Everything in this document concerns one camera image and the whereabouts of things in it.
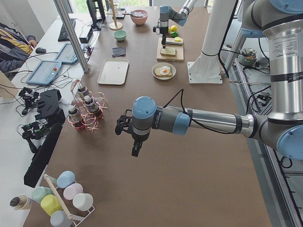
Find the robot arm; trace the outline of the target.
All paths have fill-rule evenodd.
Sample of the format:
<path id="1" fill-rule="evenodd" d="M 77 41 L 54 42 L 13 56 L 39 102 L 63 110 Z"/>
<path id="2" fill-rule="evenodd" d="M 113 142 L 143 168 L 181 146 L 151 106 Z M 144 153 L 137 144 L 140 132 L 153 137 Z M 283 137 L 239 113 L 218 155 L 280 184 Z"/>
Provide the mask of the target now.
<path id="1" fill-rule="evenodd" d="M 190 12 L 193 10 L 196 0 L 187 0 L 179 12 L 175 11 L 171 6 L 160 6 L 160 20 L 158 28 L 162 34 L 161 44 L 163 49 L 166 48 L 166 37 L 169 32 L 169 20 L 174 21 L 180 26 L 183 26 Z"/>
<path id="2" fill-rule="evenodd" d="M 150 130 L 184 135 L 189 127 L 242 134 L 262 141 L 282 156 L 303 158 L 303 3 L 300 0 L 246 1 L 243 29 L 261 31 L 269 41 L 272 111 L 267 115 L 216 113 L 134 101 L 130 130 L 138 156 Z"/>

